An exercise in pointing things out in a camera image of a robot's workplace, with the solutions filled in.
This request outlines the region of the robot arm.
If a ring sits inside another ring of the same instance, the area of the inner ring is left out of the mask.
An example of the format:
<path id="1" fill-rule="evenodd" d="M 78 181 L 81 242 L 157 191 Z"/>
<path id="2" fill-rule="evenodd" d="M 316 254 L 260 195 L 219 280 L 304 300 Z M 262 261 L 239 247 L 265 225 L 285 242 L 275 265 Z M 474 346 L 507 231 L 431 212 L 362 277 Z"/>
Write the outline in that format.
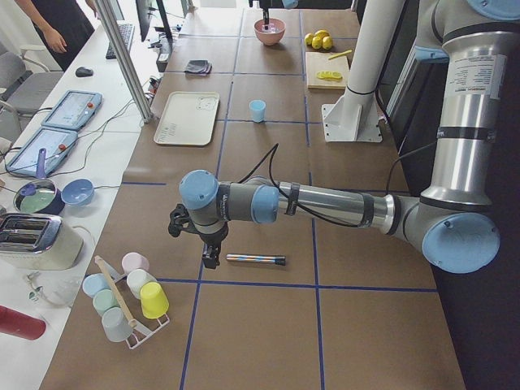
<path id="1" fill-rule="evenodd" d="M 213 269 L 230 221 L 272 223 L 279 211 L 304 212 L 342 227 L 378 228 L 447 272 L 471 273 L 491 262 L 500 235 L 488 217 L 485 181 L 507 59 L 519 43 L 519 4 L 422 1 L 418 12 L 416 58 L 448 64 L 427 189 L 418 197 L 374 197 L 252 176 L 220 182 L 196 170 L 180 181 L 171 235 L 200 236 L 202 261 Z"/>
<path id="2" fill-rule="evenodd" d="M 298 5 L 297 0 L 281 0 L 281 1 L 273 1 L 273 0 L 259 0 L 259 6 L 262 9 L 262 17 L 263 17 L 263 29 L 268 30 L 270 28 L 270 14 L 269 10 L 271 8 L 280 8 L 284 9 L 293 9 Z"/>

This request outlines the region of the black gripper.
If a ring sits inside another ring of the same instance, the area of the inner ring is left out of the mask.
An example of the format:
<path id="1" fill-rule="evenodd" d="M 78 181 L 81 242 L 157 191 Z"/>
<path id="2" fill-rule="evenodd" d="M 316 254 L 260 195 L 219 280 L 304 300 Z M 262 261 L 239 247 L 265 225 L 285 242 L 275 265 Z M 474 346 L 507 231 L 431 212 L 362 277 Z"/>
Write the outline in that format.
<path id="1" fill-rule="evenodd" d="M 208 269 L 215 269 L 220 265 L 219 255 L 221 252 L 222 242 L 228 235 L 227 225 L 214 226 L 195 226 L 198 235 L 204 242 L 204 249 L 202 261 L 204 267 Z"/>

